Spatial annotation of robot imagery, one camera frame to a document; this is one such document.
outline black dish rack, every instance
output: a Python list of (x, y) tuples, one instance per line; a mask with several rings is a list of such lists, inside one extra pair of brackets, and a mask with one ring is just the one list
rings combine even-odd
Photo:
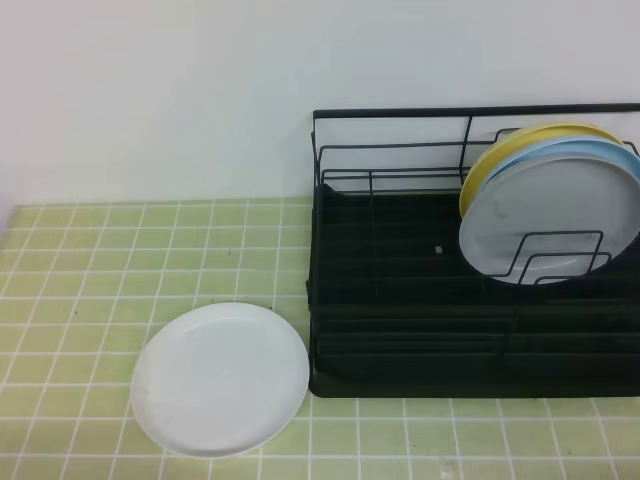
[[(639, 395), (637, 238), (611, 259), (599, 251), (598, 230), (530, 232), (521, 246), (529, 236), (570, 233), (590, 233), (597, 242), (588, 252), (534, 254), (527, 265), (548, 255), (590, 256), (589, 269), (597, 257), (607, 263), (559, 283), (508, 284), (479, 274), (462, 256), (459, 186), (409, 186), (416, 178), (457, 178), (461, 185), (465, 150), (512, 130), (471, 141), (474, 118), (629, 112), (640, 112), (640, 104), (315, 111), (311, 391), (321, 397)], [(320, 119), (451, 117), (466, 119), (461, 141), (316, 143)], [(420, 168), (322, 169), (329, 150), (439, 146), (460, 147), (457, 165), (430, 167), (427, 156)], [(367, 188), (329, 186), (354, 179)], [(407, 188), (376, 188), (380, 179), (406, 181)]]

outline countertop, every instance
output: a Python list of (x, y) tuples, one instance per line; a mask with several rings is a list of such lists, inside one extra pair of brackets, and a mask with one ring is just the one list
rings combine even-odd
[(640, 401), (321, 399), (242, 457), (163, 452), (128, 405), (143, 345), (194, 307), (308, 338), (308, 198), (17, 208), (0, 254), (0, 479), (637, 480)]

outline plate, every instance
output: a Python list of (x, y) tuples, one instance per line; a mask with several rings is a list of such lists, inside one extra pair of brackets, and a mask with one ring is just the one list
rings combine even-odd
[[(462, 219), (460, 248), (467, 261), (486, 275), (509, 271), (518, 246), (529, 232), (604, 233), (600, 252), (612, 257), (640, 231), (640, 181), (606, 158), (565, 152), (546, 155), (504, 170), (488, 182)], [(593, 252), (596, 233), (534, 235), (525, 240), (514, 268), (497, 280), (518, 283), (534, 254)], [(592, 255), (541, 256), (531, 260), (523, 284), (552, 283), (588, 271)], [(593, 269), (606, 262), (594, 260)]]
[(608, 159), (609, 161), (626, 168), (640, 179), (640, 158), (623, 147), (622, 145), (593, 135), (575, 135), (570, 137), (560, 137), (518, 150), (513, 155), (505, 158), (494, 167), (480, 185), (479, 191), (496, 175), (519, 163), (537, 158), (542, 155), (562, 153), (571, 151), (572, 153), (593, 154)]
[(489, 147), (469, 170), (460, 192), (460, 215), (464, 217), (482, 181), (505, 157), (536, 142), (566, 135), (596, 135), (622, 145), (622, 141), (609, 132), (581, 123), (550, 123), (516, 130)]
[(149, 342), (131, 380), (142, 430), (171, 451), (251, 450), (296, 414), (309, 381), (298, 333), (270, 310), (219, 303), (178, 317)]

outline white wall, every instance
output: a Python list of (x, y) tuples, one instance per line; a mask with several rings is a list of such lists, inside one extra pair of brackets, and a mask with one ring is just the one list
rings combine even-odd
[(315, 108), (640, 100), (630, 0), (4, 0), (0, 197), (308, 194)]

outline stacked plates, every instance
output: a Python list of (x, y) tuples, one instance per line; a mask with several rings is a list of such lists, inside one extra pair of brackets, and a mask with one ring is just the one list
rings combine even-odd
[(640, 158), (614, 135), (573, 123), (522, 129), (469, 171), (460, 247), (497, 280), (558, 282), (620, 254), (640, 231), (638, 207)]

